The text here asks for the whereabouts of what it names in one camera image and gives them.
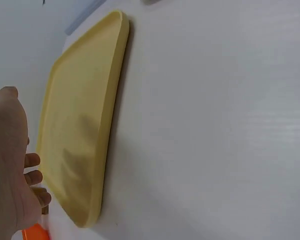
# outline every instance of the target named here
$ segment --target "gray object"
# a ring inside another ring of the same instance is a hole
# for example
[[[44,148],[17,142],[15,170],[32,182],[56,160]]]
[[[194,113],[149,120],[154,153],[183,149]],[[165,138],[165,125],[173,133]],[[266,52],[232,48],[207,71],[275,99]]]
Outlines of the gray object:
[[[93,1],[82,13],[65,29],[65,34],[70,36],[95,10],[97,10],[106,0]]]

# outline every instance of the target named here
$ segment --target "white surface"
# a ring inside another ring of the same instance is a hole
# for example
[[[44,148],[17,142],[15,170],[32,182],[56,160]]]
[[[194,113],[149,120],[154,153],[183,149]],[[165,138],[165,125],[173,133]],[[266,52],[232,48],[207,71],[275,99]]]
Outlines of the white surface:
[[[300,240],[300,0],[108,0],[131,18],[102,214],[53,240]]]

